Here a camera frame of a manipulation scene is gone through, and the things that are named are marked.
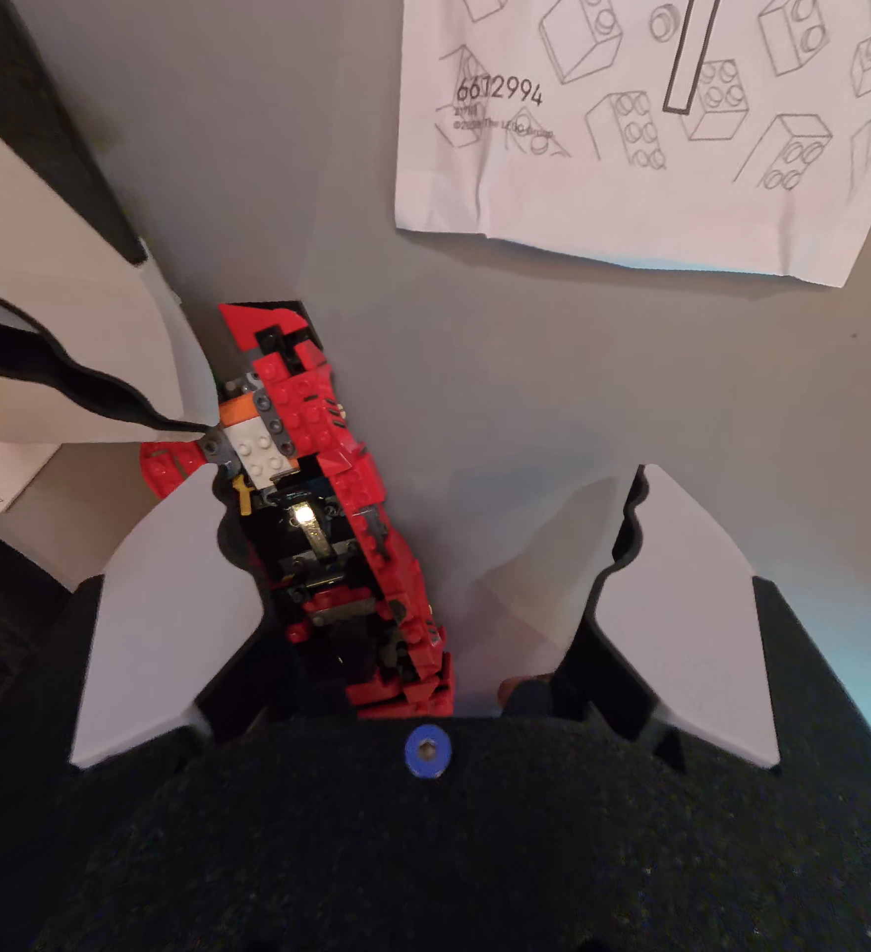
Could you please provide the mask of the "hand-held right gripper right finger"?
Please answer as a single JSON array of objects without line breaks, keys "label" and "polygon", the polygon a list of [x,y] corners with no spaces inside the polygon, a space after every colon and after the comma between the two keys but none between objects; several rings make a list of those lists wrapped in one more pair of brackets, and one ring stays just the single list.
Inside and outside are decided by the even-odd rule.
[{"label": "hand-held right gripper right finger", "polygon": [[649,720],[757,768],[781,762],[753,569],[656,464],[639,466],[589,619],[653,698]]}]

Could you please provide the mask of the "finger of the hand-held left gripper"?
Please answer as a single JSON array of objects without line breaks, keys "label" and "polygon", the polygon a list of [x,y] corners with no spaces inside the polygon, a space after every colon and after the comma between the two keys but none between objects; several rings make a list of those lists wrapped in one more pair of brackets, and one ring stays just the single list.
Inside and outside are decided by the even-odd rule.
[{"label": "finger of the hand-held left gripper", "polygon": [[77,363],[47,333],[0,327],[0,439],[105,442],[141,432],[183,434],[211,428],[191,412],[176,420],[138,388]]},{"label": "finger of the hand-held left gripper", "polygon": [[0,138],[0,327],[35,330],[176,420],[215,425],[215,380],[153,256],[131,264]]}]

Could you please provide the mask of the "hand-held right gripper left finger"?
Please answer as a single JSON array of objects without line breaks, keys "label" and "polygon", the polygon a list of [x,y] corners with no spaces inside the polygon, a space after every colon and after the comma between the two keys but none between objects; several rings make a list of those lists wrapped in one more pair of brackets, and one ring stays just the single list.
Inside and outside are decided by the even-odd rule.
[{"label": "hand-held right gripper left finger", "polygon": [[120,543],[104,571],[70,763],[80,769],[179,728],[210,738],[197,698],[264,610],[217,534],[226,506],[205,464]]}]

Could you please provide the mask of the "red toy brick car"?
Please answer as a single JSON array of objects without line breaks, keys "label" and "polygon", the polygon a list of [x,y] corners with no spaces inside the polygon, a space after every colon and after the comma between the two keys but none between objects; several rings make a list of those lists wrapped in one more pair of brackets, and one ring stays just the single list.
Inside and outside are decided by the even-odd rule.
[{"label": "red toy brick car", "polygon": [[299,302],[223,303],[246,363],[220,387],[219,423],[190,443],[145,443],[160,499],[218,467],[236,540],[268,592],[314,700],[364,719],[447,718],[455,675],[418,558],[385,509],[334,371]]}]

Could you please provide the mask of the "person's right hand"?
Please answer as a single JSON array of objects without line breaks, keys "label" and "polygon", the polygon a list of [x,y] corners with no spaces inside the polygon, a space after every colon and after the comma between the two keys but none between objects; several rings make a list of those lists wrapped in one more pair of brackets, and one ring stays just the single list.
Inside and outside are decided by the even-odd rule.
[{"label": "person's right hand", "polygon": [[513,704],[513,696],[521,691],[527,697],[527,706],[531,710],[536,708],[546,710],[549,708],[549,690],[548,687],[535,689],[538,684],[548,685],[552,678],[552,673],[548,672],[540,675],[519,675],[513,676],[503,681],[496,692],[496,701],[500,709],[506,710]]}]

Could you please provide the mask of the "white brick-print paper bag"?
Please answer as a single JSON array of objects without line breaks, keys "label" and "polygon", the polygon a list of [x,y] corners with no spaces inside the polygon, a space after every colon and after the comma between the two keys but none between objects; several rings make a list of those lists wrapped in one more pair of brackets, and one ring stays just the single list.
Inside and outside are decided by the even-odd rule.
[{"label": "white brick-print paper bag", "polygon": [[409,232],[841,288],[871,229],[871,1],[403,3]]}]

